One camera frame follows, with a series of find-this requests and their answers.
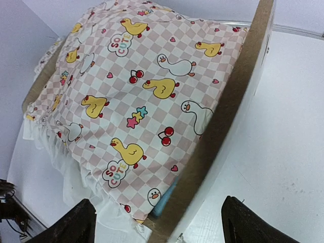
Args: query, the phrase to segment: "cherry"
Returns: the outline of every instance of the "cherry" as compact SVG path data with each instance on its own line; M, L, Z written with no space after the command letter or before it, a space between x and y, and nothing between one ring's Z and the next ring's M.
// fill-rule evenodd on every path
M130 83L135 84L137 82L137 78L135 76L130 77Z
M125 205L124 209L126 210L127 213L131 212L131 207L129 205Z
M164 137L161 142L163 146L169 146L171 144L171 139L169 137Z
M141 77L143 77L143 76L144 76L144 72L143 72L142 70L138 70L138 71L136 72L136 77L141 78Z
M165 130L164 130L164 133L169 137L169 136L172 136L174 134L174 129L172 127L167 127Z

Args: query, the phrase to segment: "heart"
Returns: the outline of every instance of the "heart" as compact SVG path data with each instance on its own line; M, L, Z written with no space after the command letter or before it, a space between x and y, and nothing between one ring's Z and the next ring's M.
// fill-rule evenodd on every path
M172 166L171 171L177 172L178 171L178 167L176 165Z
M108 73L107 78L113 78L113 75L111 72Z

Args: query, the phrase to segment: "yellow duck print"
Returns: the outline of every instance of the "yellow duck print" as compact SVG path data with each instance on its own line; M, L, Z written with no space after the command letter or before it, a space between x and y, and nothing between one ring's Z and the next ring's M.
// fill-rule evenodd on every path
M26 115L26 118L27 118L28 120L31 120L32 122L35 121L35 116Z
M173 79L163 78L160 80L152 79L143 84L143 88L151 89L155 88L153 94L159 99L166 99L168 97L174 98L176 94L173 93L174 88L178 87L179 83L176 83Z
M215 57L217 54L221 55L222 52L220 52L221 47L223 47L224 43L211 43L207 44L205 42L198 42L195 47L196 49L205 49L205 55L208 57Z
M148 24L146 23L134 23L132 24L132 21L129 18L123 19L121 22L121 25L125 27L126 31L131 35L137 35L138 38L142 37L142 32L147 30L150 30L150 27L148 27Z
M75 48L75 50L70 51L68 54L66 54L66 62L67 63L73 63L75 62L77 59L80 58L80 56L77 54L77 51L80 49L80 47Z
M92 95L87 95L81 102L81 105L88 105L86 108L86 114L91 118L102 118L102 109L109 105L106 98L94 97Z
M72 34L77 33L82 27L83 27L82 24L76 23L75 26L73 27L73 30L71 31L71 33Z
M52 111L56 109L56 107L60 104L60 100L62 98L62 95L56 95L54 100L54 105L52 107Z
M129 166L134 166L134 169L138 167L138 161L147 158L144 155L143 149L135 143L131 143L125 148L121 140L113 138L110 145L120 153L124 162Z

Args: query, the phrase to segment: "wooden frame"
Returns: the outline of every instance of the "wooden frame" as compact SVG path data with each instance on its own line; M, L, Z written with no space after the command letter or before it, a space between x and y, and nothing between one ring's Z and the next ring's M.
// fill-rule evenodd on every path
M231 141L258 86L270 40L276 0L260 0L250 31L225 86L214 116L188 161L179 182L158 219L148 217L144 225L153 233L148 242L175 242L203 203L229 153ZM41 71L23 104L25 113L55 72L59 52Z

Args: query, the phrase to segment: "cable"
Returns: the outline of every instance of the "cable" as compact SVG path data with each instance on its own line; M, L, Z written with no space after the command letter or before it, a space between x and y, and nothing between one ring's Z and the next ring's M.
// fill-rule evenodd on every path
M7 195L9 194L9 193L7 193L7 194L5 195L5 197L0 198L0 200L12 199L13 196L15 195L16 191L15 191L15 190L11 190L10 192L11 192L11 195L10 195L9 197L7 197Z
M9 224L10 228L12 228L12 230L13 230L14 232L17 232L18 234L20 234L20 235L19 235L20 238L21 238L21 237L24 237L24 239L27 238L27 234L22 233L22 232L19 232L18 230L16 230L16 229L11 225L11 223L9 222L8 219L6 219L6 221L7 221L7 223Z

